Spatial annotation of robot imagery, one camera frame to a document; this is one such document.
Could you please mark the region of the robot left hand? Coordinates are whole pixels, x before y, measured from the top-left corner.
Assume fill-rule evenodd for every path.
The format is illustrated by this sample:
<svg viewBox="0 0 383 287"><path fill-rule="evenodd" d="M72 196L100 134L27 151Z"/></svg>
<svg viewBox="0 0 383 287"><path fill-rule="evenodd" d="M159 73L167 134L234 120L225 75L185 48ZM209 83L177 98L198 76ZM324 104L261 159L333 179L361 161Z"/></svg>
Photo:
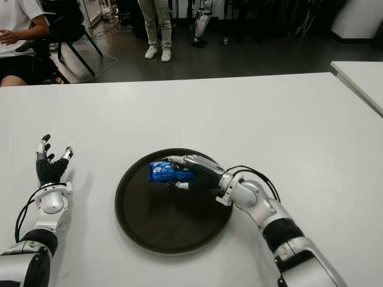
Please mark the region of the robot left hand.
<svg viewBox="0 0 383 287"><path fill-rule="evenodd" d="M40 187L59 183L68 167L70 159L74 155L72 147L69 146L60 159L53 161L54 154L47 154L50 149L50 144L48 143L50 137L50 134L43 136L38 143L36 151L36 172Z"/></svg>

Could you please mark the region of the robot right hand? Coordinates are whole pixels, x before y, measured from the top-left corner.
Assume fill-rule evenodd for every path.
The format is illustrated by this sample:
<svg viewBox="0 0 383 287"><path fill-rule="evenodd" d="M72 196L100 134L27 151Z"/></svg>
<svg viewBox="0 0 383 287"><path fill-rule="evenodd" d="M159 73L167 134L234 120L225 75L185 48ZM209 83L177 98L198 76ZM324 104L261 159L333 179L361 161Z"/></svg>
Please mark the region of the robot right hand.
<svg viewBox="0 0 383 287"><path fill-rule="evenodd" d="M185 167L194 174L191 181L177 182L175 186L182 190L204 190L218 188L225 170L216 162L201 155L172 155L164 158L173 164Z"/></svg>

